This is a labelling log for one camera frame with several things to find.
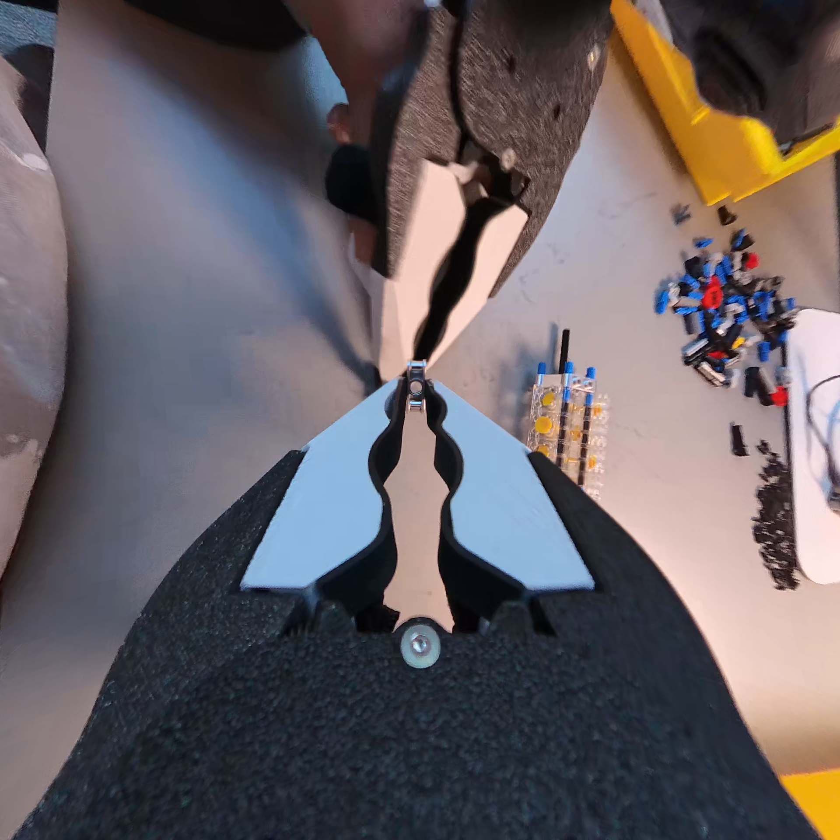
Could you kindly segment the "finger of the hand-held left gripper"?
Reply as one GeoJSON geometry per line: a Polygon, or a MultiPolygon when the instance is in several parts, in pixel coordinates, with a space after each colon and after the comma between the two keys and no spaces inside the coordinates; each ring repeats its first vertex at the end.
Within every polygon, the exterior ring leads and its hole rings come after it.
{"type": "Polygon", "coordinates": [[[381,294],[381,377],[406,371],[431,312],[435,277],[466,220],[463,185],[473,167],[423,161],[401,254],[381,294]]]}
{"type": "Polygon", "coordinates": [[[480,198],[437,270],[425,321],[417,332],[417,358],[434,364],[490,298],[528,214],[518,205],[480,198]]]}

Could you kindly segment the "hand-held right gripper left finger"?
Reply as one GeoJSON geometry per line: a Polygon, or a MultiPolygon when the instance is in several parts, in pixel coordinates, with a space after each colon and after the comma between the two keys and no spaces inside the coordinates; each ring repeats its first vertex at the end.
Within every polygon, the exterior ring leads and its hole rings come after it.
{"type": "Polygon", "coordinates": [[[244,573],[244,591],[301,595],[362,612],[396,570],[384,483],[400,458],[406,379],[394,379],[316,436],[244,573]]]}

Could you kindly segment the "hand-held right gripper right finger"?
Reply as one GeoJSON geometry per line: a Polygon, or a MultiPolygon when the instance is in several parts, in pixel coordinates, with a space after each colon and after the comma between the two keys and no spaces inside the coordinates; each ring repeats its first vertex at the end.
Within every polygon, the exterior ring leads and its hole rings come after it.
{"type": "Polygon", "coordinates": [[[447,495],[437,567],[451,605],[495,612],[594,577],[545,489],[533,452],[438,382],[426,384],[434,467],[447,495]]]}

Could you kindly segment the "transparent brick engine model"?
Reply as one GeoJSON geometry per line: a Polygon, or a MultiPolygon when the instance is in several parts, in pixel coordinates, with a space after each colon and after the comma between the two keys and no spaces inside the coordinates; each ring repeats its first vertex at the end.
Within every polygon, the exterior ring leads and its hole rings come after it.
{"type": "Polygon", "coordinates": [[[559,333],[553,365],[540,362],[531,389],[526,446],[551,460],[577,487],[600,501],[605,474],[609,397],[594,366],[571,360],[571,331],[559,333]]]}

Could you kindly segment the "yellow plastic bin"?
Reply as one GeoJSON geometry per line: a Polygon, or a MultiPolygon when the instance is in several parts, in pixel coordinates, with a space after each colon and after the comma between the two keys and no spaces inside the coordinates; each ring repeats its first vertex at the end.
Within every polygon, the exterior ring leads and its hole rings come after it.
{"type": "Polygon", "coordinates": [[[780,782],[824,839],[839,838],[839,769],[793,773],[780,782]]]}
{"type": "Polygon", "coordinates": [[[615,1],[612,15],[706,205],[742,200],[838,152],[838,122],[783,152],[759,120],[728,115],[701,99],[689,60],[640,6],[615,1]]]}

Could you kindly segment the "pile of black red parts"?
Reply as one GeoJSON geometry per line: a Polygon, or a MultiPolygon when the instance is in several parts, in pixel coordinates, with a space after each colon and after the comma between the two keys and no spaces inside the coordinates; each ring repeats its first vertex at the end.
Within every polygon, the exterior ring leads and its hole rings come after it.
{"type": "Polygon", "coordinates": [[[838,120],[838,1],[664,1],[700,98],[782,144],[838,120]]]}

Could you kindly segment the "grey desk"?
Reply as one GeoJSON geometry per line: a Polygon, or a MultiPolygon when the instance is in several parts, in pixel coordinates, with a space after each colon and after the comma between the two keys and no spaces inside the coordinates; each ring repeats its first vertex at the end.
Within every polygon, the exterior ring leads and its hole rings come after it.
{"type": "MultiPolygon", "coordinates": [[[[122,2],[57,19],[48,156],[65,218],[62,410],[2,583],[2,838],[79,738],[142,606],[288,450],[364,398],[366,296],[322,199],[341,91],[312,42],[209,44],[122,2]]],[[[520,435],[555,333],[611,399],[602,504],[657,562],[779,774],[838,767],[838,585],[778,591],[753,540],[778,409],[686,371],[656,285],[721,233],[614,38],[548,222],[434,376],[520,435]],[[692,218],[675,226],[671,207],[692,218]]]]}

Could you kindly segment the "person's left hand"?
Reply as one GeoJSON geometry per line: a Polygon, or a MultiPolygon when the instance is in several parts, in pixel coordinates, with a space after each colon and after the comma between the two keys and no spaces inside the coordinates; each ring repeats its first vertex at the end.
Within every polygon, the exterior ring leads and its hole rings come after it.
{"type": "Polygon", "coordinates": [[[368,144],[378,90],[403,63],[424,1],[286,1],[320,44],[348,99],[350,137],[368,144]]]}

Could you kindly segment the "pile of mixed brick parts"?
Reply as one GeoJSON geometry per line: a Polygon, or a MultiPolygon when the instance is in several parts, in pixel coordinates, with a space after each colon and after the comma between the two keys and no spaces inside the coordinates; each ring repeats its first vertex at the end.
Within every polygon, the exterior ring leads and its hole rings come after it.
{"type": "Polygon", "coordinates": [[[712,238],[697,238],[683,273],[663,280],[654,297],[657,314],[673,313],[688,342],[681,363],[718,389],[742,388],[763,406],[786,408],[792,373],[786,346],[799,318],[794,297],[784,294],[782,276],[760,271],[754,238],[732,232],[727,250],[712,238]]]}

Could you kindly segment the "heap of black pins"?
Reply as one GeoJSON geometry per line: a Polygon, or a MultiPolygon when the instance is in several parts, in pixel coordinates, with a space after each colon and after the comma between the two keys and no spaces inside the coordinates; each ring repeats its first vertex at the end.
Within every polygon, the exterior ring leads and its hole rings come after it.
{"type": "Polygon", "coordinates": [[[761,439],[757,449],[764,463],[755,491],[758,512],[752,518],[752,537],[774,588],[793,592],[801,580],[795,548],[791,471],[766,440],[761,439]]]}

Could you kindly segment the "black chair part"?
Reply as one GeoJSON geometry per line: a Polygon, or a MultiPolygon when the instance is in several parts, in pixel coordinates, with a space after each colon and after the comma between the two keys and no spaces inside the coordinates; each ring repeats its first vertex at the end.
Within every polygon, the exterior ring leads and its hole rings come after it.
{"type": "Polygon", "coordinates": [[[128,1],[127,5],[237,49],[276,53],[308,36],[281,1],[128,1]]]}

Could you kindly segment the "white book stand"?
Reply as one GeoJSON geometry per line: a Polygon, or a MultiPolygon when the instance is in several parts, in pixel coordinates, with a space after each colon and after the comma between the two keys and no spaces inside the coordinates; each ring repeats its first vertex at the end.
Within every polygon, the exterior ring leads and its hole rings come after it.
{"type": "Polygon", "coordinates": [[[800,568],[821,585],[839,582],[839,315],[799,311],[786,344],[785,410],[794,540],[800,568]]]}

